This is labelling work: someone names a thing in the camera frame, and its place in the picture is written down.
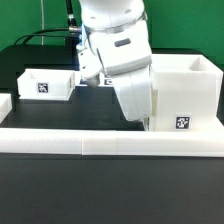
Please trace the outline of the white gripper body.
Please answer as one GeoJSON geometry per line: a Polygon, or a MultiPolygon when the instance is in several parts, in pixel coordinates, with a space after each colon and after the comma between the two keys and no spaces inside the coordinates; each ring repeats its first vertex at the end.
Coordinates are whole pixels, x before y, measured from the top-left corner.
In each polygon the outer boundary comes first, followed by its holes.
{"type": "Polygon", "coordinates": [[[148,66],[114,75],[112,84],[126,120],[142,121],[151,115],[152,97],[148,66]]]}

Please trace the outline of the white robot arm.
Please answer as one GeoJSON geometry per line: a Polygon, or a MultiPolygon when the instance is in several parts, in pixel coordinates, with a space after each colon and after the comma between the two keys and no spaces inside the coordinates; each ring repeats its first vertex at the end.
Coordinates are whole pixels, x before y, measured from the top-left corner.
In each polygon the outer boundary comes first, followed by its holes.
{"type": "Polygon", "coordinates": [[[100,74],[109,76],[125,118],[142,121],[150,117],[152,51],[143,0],[79,2],[82,78],[97,86],[100,74]]]}

